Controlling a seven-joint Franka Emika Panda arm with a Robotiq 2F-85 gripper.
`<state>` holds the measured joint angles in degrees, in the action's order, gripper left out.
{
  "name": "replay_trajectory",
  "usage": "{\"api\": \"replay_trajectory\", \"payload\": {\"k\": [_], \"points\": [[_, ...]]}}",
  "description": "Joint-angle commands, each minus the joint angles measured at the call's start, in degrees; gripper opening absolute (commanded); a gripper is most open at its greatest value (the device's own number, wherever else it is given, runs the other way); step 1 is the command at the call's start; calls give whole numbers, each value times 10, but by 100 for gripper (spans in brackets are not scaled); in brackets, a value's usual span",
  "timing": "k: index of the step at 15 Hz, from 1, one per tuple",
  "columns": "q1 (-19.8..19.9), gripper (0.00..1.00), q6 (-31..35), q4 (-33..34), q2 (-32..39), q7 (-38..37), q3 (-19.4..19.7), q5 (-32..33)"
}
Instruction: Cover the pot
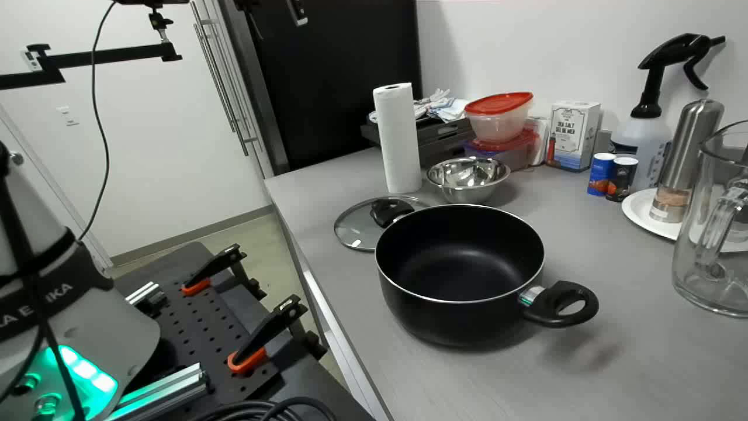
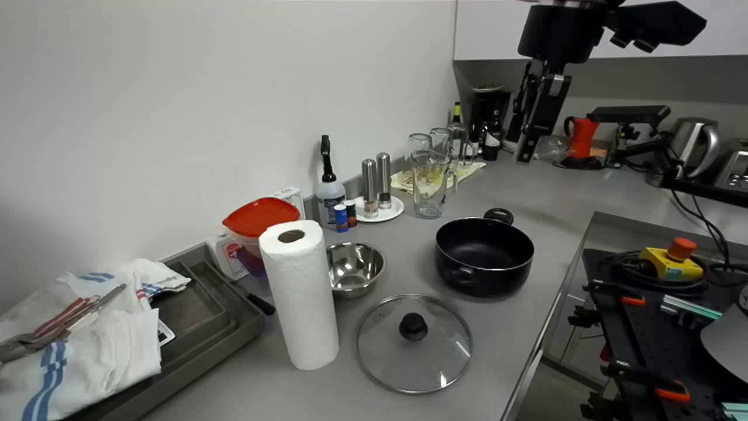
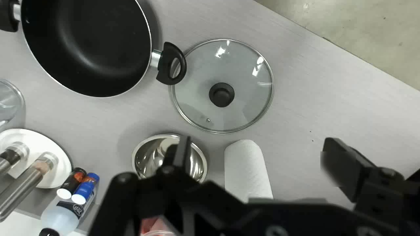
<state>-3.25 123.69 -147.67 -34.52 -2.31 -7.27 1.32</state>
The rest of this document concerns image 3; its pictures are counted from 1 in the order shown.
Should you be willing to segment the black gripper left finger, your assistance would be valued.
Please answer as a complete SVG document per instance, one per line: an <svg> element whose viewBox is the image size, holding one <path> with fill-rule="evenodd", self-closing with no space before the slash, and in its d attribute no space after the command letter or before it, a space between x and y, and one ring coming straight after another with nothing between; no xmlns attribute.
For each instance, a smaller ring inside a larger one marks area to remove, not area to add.
<svg viewBox="0 0 420 236"><path fill-rule="evenodd" d="M166 182L190 182L189 175L189 158L190 158L190 144L189 137L181 137L177 145L168 147L164 155L164 163L158 170L158 178Z"/></svg>

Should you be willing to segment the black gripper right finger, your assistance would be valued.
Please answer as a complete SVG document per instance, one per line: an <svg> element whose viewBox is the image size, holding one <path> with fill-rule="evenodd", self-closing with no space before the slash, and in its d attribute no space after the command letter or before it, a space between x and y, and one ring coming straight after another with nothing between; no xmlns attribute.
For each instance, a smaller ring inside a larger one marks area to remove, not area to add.
<svg viewBox="0 0 420 236"><path fill-rule="evenodd" d="M369 172L376 165L339 138L326 138L320 159L322 168L344 196L356 203Z"/></svg>

